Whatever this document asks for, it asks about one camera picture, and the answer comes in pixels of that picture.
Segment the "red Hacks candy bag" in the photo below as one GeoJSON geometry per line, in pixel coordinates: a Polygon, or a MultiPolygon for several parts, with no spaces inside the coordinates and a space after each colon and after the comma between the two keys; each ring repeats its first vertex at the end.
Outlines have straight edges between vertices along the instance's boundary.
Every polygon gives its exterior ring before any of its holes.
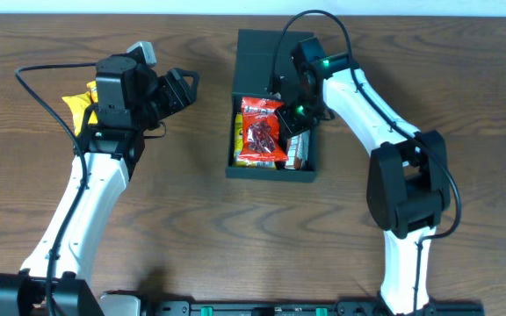
{"type": "Polygon", "coordinates": [[[242,151],[250,162],[284,162],[287,154],[278,144],[280,124],[276,110],[284,103],[266,98],[242,98],[242,151]]]}

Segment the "brown Pocky box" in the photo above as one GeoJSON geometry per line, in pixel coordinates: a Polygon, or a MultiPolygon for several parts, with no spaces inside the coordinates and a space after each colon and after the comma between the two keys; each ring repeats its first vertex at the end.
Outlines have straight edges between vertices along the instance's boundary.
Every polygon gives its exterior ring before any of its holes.
{"type": "Polygon", "coordinates": [[[309,152],[309,138],[310,132],[305,131],[287,140],[285,169],[301,170],[305,168],[309,152]]]}

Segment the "large yellow snack bag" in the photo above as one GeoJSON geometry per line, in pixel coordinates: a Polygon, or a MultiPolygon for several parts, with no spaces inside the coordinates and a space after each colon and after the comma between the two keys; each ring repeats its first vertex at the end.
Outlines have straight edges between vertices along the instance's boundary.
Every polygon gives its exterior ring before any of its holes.
{"type": "Polygon", "coordinates": [[[255,169],[276,169],[275,162],[260,162],[260,161],[245,161],[239,157],[243,149],[243,138],[242,138],[242,114],[237,113],[235,115],[235,129],[234,129],[234,167],[242,168],[255,168],[255,169]]]}

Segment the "small orange-yellow snack packet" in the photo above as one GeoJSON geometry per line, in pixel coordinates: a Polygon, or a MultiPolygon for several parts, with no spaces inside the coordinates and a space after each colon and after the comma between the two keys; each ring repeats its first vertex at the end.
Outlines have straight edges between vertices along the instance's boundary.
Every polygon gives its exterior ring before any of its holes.
{"type": "Polygon", "coordinates": [[[98,90],[97,90],[97,83],[95,81],[87,83],[87,88],[90,93],[90,99],[92,103],[98,102],[98,90]]]}

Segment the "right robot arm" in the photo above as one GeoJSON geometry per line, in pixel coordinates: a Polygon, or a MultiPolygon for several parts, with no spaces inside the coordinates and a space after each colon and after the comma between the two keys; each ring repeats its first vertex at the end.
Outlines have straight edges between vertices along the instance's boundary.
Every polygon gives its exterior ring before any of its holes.
{"type": "Polygon", "coordinates": [[[423,133],[399,116],[347,53],[328,56],[317,38],[291,52],[298,97],[278,109],[281,132],[296,136],[340,117],[370,157],[366,201],[384,232],[385,275],[379,296],[391,315],[432,312],[426,290],[428,253],[451,201],[459,201],[447,168],[446,146],[436,131],[423,133]]]}

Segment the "yellow snack packet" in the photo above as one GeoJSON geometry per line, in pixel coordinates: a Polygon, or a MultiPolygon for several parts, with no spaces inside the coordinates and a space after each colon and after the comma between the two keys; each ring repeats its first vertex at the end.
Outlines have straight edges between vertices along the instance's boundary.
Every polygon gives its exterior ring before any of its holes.
{"type": "Polygon", "coordinates": [[[92,95],[89,91],[74,96],[64,96],[61,99],[66,103],[72,113],[74,135],[78,136],[82,131],[85,110],[93,104],[92,95]]]}

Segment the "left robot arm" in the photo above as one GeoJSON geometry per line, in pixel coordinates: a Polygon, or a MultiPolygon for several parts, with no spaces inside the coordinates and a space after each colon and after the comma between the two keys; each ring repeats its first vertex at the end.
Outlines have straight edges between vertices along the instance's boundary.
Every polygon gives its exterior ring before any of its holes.
{"type": "Polygon", "coordinates": [[[37,247],[16,274],[0,273],[0,315],[146,315],[145,300],[113,291],[96,298],[93,262],[107,221],[127,188],[145,141],[168,116],[193,104],[199,74],[173,68],[158,75],[143,53],[95,63],[83,94],[65,97],[74,126],[69,183],[37,247]]]}

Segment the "black storage box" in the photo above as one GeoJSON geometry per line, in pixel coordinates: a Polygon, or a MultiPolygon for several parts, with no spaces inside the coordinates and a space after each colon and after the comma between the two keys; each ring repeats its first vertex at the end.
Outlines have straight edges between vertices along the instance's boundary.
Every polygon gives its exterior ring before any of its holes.
{"type": "Polygon", "coordinates": [[[269,98],[266,91],[271,74],[274,48],[281,32],[241,29],[238,32],[232,108],[228,136],[227,178],[311,183],[315,180],[319,159],[318,128],[310,132],[308,157],[304,169],[258,169],[234,165],[235,115],[241,110],[243,97],[269,98]]]}

